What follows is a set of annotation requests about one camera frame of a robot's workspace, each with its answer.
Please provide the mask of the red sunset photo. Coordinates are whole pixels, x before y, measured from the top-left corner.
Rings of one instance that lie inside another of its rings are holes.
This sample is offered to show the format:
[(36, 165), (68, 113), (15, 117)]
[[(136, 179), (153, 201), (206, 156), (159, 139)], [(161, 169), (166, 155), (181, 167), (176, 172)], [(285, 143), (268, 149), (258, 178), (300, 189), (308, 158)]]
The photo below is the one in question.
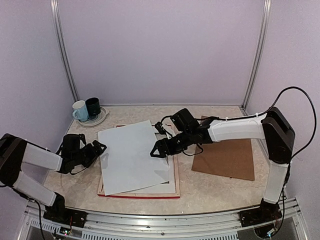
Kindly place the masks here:
[(169, 181), (167, 160), (150, 155), (157, 138), (149, 120), (99, 131), (98, 141), (107, 146), (100, 156), (106, 196)]

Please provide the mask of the white mat board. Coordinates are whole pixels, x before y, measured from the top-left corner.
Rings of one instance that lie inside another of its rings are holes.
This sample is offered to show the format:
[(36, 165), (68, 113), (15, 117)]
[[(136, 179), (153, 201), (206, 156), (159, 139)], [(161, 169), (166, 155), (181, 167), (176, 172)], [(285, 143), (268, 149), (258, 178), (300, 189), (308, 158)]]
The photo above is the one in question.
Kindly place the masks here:
[(175, 156), (167, 157), (168, 182), (133, 191), (135, 195), (176, 195), (179, 192), (178, 161)]

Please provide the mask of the red wooden picture frame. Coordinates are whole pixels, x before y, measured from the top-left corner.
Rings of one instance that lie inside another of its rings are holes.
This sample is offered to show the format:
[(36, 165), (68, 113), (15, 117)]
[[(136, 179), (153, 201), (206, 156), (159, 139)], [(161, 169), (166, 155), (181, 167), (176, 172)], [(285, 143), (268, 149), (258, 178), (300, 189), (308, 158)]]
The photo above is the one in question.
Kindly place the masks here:
[[(123, 127), (123, 126), (126, 126), (128, 124), (117, 124), (114, 126), (114, 128), (117, 128), (117, 127)], [(153, 130), (154, 130), (154, 133), (155, 133), (155, 136), (156, 136), (156, 139), (157, 141), (162, 139), (163, 138), (163, 135), (159, 134), (158, 131), (156, 130), (156, 128), (154, 127), (153, 124), (151, 124)], [(105, 192), (104, 192), (104, 184), (103, 184), (103, 177), (102, 177), (102, 174), (101, 174), (101, 178), (100, 178), (100, 183), (99, 183), (99, 187), (98, 187), (98, 196), (100, 197), (110, 197), (110, 198), (125, 198), (125, 199), (178, 199), (180, 198), (180, 188), (179, 188), (179, 192), (177, 194), (174, 194), (174, 195), (160, 195), (160, 194), (147, 194), (147, 195), (144, 195), (144, 194), (134, 194), (133, 191), (136, 191), (136, 190), (132, 190), (132, 191), (127, 191), (127, 192), (122, 192), (122, 193), (117, 193), (117, 194), (113, 194), (113, 195), (105, 195)]]

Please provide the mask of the brown backing board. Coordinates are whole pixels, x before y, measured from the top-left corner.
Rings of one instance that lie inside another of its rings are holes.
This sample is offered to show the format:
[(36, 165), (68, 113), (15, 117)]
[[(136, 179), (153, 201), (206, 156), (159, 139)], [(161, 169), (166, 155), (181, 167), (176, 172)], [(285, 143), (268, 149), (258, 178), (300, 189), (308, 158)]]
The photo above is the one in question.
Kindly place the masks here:
[(195, 172), (254, 181), (254, 159), (250, 139), (234, 139), (203, 144), (203, 152), (194, 156)]

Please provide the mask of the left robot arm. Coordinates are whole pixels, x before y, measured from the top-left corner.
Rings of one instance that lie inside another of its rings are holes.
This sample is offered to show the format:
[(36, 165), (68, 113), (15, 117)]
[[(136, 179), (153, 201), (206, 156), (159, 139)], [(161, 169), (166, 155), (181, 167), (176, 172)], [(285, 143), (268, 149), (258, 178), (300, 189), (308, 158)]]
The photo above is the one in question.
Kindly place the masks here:
[(0, 139), (0, 182), (24, 198), (43, 204), (49, 216), (63, 223), (70, 218), (65, 198), (45, 187), (27, 168), (74, 175), (76, 167), (89, 168), (106, 149), (97, 140), (88, 143), (84, 134), (66, 134), (57, 152), (52, 152), (6, 133)]

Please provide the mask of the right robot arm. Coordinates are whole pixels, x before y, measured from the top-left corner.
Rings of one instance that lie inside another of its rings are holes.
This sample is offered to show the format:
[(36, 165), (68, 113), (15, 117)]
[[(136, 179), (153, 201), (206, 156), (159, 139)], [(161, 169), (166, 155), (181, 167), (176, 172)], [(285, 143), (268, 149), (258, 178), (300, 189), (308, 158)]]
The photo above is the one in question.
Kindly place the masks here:
[(269, 167), (264, 204), (257, 208), (256, 218), (266, 222), (275, 212), (288, 180), (293, 156), (295, 131), (275, 106), (265, 112), (232, 118), (208, 116), (195, 118), (187, 108), (169, 116), (178, 134), (157, 140), (151, 157), (166, 158), (184, 152), (191, 145), (201, 147), (229, 140), (254, 139), (263, 151)]

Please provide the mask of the white plate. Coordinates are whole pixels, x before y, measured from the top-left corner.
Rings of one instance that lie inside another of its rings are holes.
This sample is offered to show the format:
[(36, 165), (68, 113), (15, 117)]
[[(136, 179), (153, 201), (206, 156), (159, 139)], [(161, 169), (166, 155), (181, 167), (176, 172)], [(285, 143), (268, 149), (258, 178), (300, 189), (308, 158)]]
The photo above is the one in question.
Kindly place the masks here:
[(100, 113), (94, 118), (88, 119), (86, 121), (79, 121), (79, 120), (75, 120), (75, 121), (85, 128), (91, 128), (101, 124), (109, 115), (109, 113), (110, 111), (107, 108), (101, 106)]

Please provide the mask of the light blue mug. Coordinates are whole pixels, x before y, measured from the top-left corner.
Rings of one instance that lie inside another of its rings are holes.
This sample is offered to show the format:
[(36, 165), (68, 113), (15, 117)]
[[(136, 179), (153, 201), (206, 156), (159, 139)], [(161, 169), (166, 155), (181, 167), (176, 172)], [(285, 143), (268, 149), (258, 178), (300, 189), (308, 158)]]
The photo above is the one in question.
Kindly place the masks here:
[(72, 105), (72, 116), (75, 120), (80, 122), (85, 122), (89, 118), (86, 102), (84, 100), (79, 100)]

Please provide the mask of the dark green mug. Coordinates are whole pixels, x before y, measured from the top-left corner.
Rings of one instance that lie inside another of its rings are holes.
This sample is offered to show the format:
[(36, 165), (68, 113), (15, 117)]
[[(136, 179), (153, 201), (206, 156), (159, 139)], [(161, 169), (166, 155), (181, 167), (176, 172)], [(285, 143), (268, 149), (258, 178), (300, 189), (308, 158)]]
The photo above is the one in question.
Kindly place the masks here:
[(85, 101), (89, 119), (97, 117), (101, 112), (100, 101), (97, 97), (91, 97)]

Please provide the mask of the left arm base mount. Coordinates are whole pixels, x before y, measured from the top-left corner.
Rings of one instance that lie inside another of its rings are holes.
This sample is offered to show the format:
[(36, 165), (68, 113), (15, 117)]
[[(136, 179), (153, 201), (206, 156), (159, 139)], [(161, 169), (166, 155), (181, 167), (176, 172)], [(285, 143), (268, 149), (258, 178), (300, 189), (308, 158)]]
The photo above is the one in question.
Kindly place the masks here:
[(87, 215), (85, 211), (66, 208), (61, 204), (54, 204), (53, 206), (45, 207), (43, 218), (71, 227), (84, 228)]

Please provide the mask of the aluminium front rail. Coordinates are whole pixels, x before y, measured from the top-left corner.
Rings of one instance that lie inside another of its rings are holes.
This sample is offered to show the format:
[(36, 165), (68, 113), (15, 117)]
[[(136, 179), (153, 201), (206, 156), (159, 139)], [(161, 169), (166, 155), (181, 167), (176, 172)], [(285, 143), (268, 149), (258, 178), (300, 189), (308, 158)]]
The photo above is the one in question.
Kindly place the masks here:
[(248, 224), (248, 208), (198, 214), (137, 215), (90, 211), (82, 227), (39, 218), (39, 208), (28, 203), (18, 240), (308, 240), (306, 224), (296, 199), (286, 199), (284, 218)]

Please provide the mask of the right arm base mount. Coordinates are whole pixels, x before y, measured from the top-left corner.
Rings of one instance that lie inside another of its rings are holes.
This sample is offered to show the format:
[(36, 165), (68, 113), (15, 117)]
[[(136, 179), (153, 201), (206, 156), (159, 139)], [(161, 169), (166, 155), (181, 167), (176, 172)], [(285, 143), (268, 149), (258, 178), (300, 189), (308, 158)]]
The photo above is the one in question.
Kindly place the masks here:
[(280, 219), (281, 217), (282, 213), (279, 203), (269, 203), (263, 198), (261, 199), (259, 207), (239, 212), (242, 227), (259, 225)]

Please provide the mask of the right aluminium corner post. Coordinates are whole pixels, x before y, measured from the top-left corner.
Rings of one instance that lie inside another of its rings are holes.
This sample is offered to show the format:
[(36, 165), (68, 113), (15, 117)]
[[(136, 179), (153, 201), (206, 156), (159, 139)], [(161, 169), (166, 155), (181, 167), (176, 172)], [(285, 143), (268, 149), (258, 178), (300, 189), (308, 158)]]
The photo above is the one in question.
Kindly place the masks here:
[(244, 99), (241, 104), (241, 109), (244, 112), (247, 111), (247, 108), (253, 93), (254, 85), (257, 79), (257, 74), (259, 71), (261, 59), (263, 56), (264, 45), (265, 45), (269, 19), (271, 14), (271, 7), (272, 7), (272, 1), (265, 0), (263, 5), (262, 19), (261, 19), (260, 30), (259, 30), (258, 40), (257, 40), (257, 46), (256, 46), (254, 58), (253, 58), (253, 64), (252, 64), (252, 68), (249, 75), (248, 85), (246, 87), (246, 91), (244, 94)]

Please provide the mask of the aluminium corner post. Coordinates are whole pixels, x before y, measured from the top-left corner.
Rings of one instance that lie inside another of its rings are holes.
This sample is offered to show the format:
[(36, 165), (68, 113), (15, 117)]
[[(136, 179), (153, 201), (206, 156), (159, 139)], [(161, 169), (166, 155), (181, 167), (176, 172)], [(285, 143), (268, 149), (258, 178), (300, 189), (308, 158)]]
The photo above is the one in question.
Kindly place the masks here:
[(70, 67), (70, 62), (67, 54), (67, 48), (64, 41), (62, 22), (61, 22), (60, 11), (59, 11), (59, 2), (57, 0), (51, 0), (50, 7), (51, 7), (51, 12), (53, 17), (55, 34), (57, 37), (58, 48), (59, 48), (63, 68), (66, 74), (67, 83), (68, 83), (73, 101), (76, 102), (80, 99), (80, 97), (79, 97), (77, 87), (73, 78), (73, 74), (72, 74), (72, 70)]
[(258, 40), (257, 40), (257, 46), (256, 46), (254, 58), (253, 58), (253, 64), (252, 64), (252, 68), (249, 75), (248, 85), (246, 87), (246, 91), (244, 94), (244, 99), (241, 104), (241, 109), (244, 112), (247, 111), (247, 108), (253, 93), (254, 85), (257, 79), (257, 74), (259, 71), (261, 59), (263, 56), (264, 45), (265, 45), (269, 19), (271, 14), (271, 7), (272, 7), (272, 1), (265, 0), (263, 5), (262, 19), (261, 19), (260, 30), (259, 30)]

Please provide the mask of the left aluminium corner post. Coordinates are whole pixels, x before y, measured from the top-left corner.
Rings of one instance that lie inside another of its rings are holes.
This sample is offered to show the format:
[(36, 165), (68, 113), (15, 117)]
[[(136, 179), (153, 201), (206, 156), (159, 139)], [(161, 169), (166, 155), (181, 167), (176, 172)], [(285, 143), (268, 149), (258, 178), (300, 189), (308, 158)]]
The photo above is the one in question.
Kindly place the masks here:
[(77, 87), (73, 78), (73, 74), (72, 74), (72, 70), (70, 67), (70, 62), (67, 54), (67, 48), (64, 41), (62, 22), (61, 22), (60, 11), (59, 11), (59, 2), (57, 0), (51, 0), (50, 7), (51, 7), (51, 12), (53, 17), (55, 34), (57, 37), (58, 48), (59, 48), (63, 68), (66, 74), (67, 83), (68, 83), (73, 101), (76, 102), (80, 99), (80, 97), (79, 97)]

